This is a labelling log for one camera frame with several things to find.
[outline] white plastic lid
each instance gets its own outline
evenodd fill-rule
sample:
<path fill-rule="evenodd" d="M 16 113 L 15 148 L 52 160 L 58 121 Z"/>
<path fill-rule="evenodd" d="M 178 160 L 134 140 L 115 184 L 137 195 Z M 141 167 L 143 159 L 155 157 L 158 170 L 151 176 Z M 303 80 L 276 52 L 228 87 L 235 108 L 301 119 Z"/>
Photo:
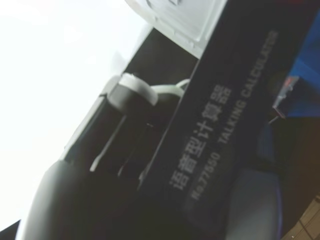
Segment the white plastic lid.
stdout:
<path fill-rule="evenodd" d="M 228 0 L 125 0 L 158 31 L 200 58 Z"/>

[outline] blue surface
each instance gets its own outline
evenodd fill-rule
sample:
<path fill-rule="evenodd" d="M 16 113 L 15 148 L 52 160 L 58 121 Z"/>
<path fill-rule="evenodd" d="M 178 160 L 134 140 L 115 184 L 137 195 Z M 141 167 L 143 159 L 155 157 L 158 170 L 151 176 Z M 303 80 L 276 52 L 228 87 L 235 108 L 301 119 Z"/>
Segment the blue surface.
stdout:
<path fill-rule="evenodd" d="M 305 80 L 305 89 L 288 117 L 320 117 L 320 11 L 290 72 Z"/>

